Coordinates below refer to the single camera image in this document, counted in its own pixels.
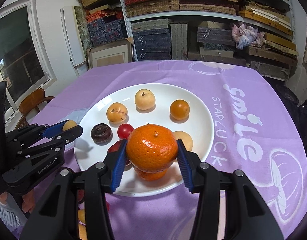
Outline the person's left hand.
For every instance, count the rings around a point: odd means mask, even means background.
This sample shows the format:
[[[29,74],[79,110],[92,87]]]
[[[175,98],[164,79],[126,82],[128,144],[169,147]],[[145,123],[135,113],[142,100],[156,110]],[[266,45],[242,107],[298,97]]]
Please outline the person's left hand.
[[[0,195],[0,203],[6,205],[10,194],[4,192]],[[24,213],[32,213],[35,207],[35,189],[22,196],[22,211]]]

